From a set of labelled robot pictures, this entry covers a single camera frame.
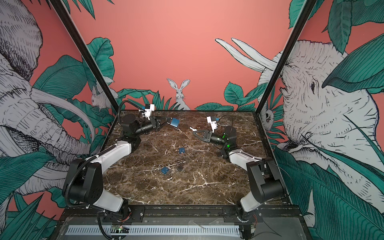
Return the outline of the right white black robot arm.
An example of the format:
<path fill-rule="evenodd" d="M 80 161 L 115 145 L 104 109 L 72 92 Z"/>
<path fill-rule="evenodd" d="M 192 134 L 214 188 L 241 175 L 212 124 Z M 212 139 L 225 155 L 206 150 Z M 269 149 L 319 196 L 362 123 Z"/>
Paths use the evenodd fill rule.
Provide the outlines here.
<path fill-rule="evenodd" d="M 222 134 L 210 130 L 193 130 L 202 142 L 220 145 L 221 157 L 247 171 L 250 192 L 240 200 L 240 213 L 247 214 L 262 204 L 287 195 L 281 171 L 271 157 L 256 157 L 237 145 L 237 132 L 227 126 Z"/>

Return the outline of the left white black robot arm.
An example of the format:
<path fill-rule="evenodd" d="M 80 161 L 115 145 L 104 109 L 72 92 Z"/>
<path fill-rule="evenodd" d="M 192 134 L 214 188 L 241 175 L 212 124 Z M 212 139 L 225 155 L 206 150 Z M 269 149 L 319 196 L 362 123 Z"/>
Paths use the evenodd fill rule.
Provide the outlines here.
<path fill-rule="evenodd" d="M 172 117 L 153 116 L 155 106 L 146 104 L 139 107 L 139 114 L 122 116 L 122 101 L 117 110 L 117 121 L 123 128 L 121 137 L 110 147 L 86 159 L 74 160 L 69 167 L 62 195 L 69 208 L 90 207 L 118 222 L 131 218 L 129 201 L 118 197 L 104 188 L 103 174 L 120 159 L 127 157 L 138 149 L 141 136 L 152 131 L 159 131 L 164 125 L 179 121 Z"/>

